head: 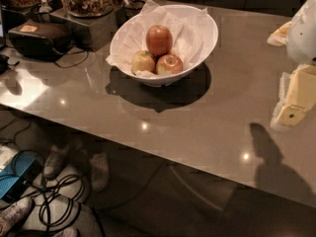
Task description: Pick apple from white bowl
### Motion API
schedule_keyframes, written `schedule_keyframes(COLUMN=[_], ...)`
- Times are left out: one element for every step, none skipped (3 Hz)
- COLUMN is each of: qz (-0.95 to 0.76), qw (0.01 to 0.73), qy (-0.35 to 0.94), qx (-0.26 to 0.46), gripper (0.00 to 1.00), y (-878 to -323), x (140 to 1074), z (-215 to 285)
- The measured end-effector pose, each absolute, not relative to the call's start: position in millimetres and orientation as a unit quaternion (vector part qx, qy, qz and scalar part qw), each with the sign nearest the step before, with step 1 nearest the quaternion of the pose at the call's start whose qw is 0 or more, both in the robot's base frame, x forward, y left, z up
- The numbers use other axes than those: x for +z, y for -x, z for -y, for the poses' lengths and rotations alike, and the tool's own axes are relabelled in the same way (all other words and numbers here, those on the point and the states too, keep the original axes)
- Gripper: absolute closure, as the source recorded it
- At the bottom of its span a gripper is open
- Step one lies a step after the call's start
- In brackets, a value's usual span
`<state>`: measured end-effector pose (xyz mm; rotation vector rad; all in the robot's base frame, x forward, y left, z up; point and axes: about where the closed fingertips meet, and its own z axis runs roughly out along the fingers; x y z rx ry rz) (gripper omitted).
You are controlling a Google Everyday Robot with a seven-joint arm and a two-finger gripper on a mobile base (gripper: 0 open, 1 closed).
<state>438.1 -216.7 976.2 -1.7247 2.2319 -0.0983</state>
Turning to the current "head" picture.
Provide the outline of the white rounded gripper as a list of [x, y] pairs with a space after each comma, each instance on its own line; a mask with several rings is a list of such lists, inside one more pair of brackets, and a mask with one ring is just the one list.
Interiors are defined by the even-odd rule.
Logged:
[[300, 64], [279, 80], [278, 103], [271, 128], [298, 125], [316, 105], [316, 0], [306, 0], [291, 22], [276, 29], [267, 39], [274, 46], [286, 45], [287, 55]]

